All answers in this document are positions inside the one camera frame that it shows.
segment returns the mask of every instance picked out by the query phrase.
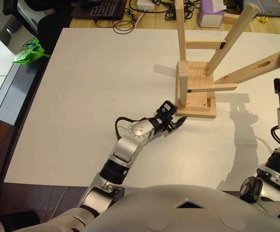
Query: keyboard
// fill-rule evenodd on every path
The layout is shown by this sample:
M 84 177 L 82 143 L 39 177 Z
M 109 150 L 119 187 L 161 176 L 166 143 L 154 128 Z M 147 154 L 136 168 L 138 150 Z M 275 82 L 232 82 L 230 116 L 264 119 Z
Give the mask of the keyboard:
M 253 3 L 255 4 L 256 6 L 259 6 L 260 8 L 260 12 L 264 13 L 265 12 L 265 9 L 263 7 L 263 5 L 261 4 L 261 2 L 259 0 L 244 0 L 244 8 L 247 6 L 247 4 L 249 3 Z
M 92 16 L 113 16 L 116 13 L 116 0 L 103 0 L 99 6 L 94 6 L 91 9 Z

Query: wooden desk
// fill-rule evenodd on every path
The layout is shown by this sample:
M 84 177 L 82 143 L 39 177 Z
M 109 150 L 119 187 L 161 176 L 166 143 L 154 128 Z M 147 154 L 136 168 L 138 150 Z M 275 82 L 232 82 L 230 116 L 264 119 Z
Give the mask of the wooden desk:
M 132 6 L 136 7 L 136 1 L 132 0 Z M 127 0 L 126 7 L 129 7 L 129 0 Z M 130 20 L 129 15 L 124 15 L 123 20 Z M 99 21 L 98 24 L 102 27 L 110 27 L 112 21 L 104 20 Z M 198 26 L 198 10 L 194 10 L 193 17 L 186 20 L 187 30 L 227 30 L 232 27 L 232 23 L 222 23 L 220 28 L 201 28 Z M 71 28 L 96 28 L 92 19 L 74 18 L 70 24 Z M 137 28 L 140 29 L 177 29 L 176 21 L 168 21 L 164 19 L 164 14 L 145 14 L 140 20 Z M 269 18 L 266 23 L 261 23 L 254 19 L 250 25 L 245 29 L 247 32 L 261 32 L 261 33 L 274 33 L 280 34 L 280 18 Z

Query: white cable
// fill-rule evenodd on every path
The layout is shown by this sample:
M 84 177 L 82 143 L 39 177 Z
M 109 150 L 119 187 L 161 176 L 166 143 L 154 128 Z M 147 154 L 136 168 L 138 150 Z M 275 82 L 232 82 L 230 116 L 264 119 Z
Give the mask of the white cable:
M 135 23 L 134 29 L 136 29 L 136 27 L 138 26 L 138 23 L 139 23 L 140 19 L 143 17 L 144 14 L 145 14 L 145 13 L 142 13 L 142 14 L 139 16 L 138 20 L 137 20 L 136 23 Z
M 68 187 L 65 189 L 65 191 L 62 193 L 62 195 L 61 195 L 61 197 L 60 197 L 60 199 L 59 199 L 59 201 L 58 201 L 58 203 L 57 203 L 57 205 L 56 205 L 56 207 L 55 207 L 55 209 L 54 209 L 52 215 L 49 217 L 49 220 L 52 219 L 54 213 L 56 212 L 56 210 L 57 210 L 57 208 L 58 208 L 58 206 L 59 206 L 59 204 L 60 204 L 60 202 L 61 202 L 61 200 L 62 200 L 62 198 L 63 198 L 63 196 L 66 194 L 66 192 L 67 192 L 67 190 L 69 189 L 69 187 L 70 187 L 70 186 L 68 186 Z

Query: green plastic bag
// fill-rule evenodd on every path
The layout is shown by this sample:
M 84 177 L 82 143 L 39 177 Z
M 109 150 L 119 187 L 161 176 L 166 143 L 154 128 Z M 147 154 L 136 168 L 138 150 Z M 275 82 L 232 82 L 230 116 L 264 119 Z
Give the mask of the green plastic bag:
M 39 44 L 39 40 L 37 38 L 33 38 L 24 43 L 19 53 L 15 56 L 13 63 L 30 64 L 41 57 L 51 57 L 43 52 L 44 49 Z

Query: wooden frame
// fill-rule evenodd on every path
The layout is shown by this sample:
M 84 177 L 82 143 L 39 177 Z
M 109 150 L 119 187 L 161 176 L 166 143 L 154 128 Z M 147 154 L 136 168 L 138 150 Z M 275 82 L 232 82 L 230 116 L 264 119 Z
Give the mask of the wooden frame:
M 232 78 L 229 77 L 229 80 L 233 80 L 233 82 L 226 82 L 225 79 L 227 78 L 222 77 L 215 83 L 213 72 L 260 9 L 254 4 L 249 4 L 245 7 L 224 40 L 186 41 L 183 0 L 176 0 L 175 8 L 180 53 L 180 61 L 177 63 L 176 115 L 215 118 L 215 91 L 236 89 L 237 82 L 235 77 L 238 74 L 241 75 L 242 72 L 230 74 Z M 186 60 L 186 49 L 217 49 L 217 51 L 210 62 L 198 62 Z M 265 64 L 260 62 L 261 67 L 259 69 L 269 70 L 269 67 L 275 67 L 275 65 L 267 67 Z

